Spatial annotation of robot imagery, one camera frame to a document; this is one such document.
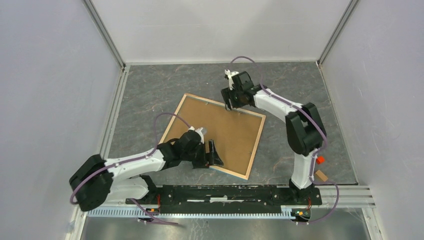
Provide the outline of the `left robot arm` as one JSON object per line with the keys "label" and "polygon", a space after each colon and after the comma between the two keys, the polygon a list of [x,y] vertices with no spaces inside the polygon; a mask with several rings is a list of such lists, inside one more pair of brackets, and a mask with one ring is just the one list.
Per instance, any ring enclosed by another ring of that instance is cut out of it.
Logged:
{"label": "left robot arm", "polygon": [[224,165],[215,142],[205,141],[206,129],[189,128],[181,137],[162,142],[152,149],[120,158],[90,156],[70,177],[70,203],[83,212],[94,210],[105,202],[125,199],[153,203],[157,190],[145,173],[159,172],[190,162],[195,169]]}

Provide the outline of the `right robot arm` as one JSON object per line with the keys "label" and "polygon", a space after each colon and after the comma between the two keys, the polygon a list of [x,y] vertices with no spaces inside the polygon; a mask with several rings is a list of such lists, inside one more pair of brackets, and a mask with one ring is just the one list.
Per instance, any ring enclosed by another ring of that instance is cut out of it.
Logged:
{"label": "right robot arm", "polygon": [[225,107],[231,111],[252,106],[285,123],[287,142],[294,152],[293,173],[289,180],[289,199],[302,204],[314,189],[313,171],[318,153],[327,145],[327,134],[317,107],[309,102],[288,100],[262,83],[255,85],[246,72],[224,71],[228,87],[221,90]]}

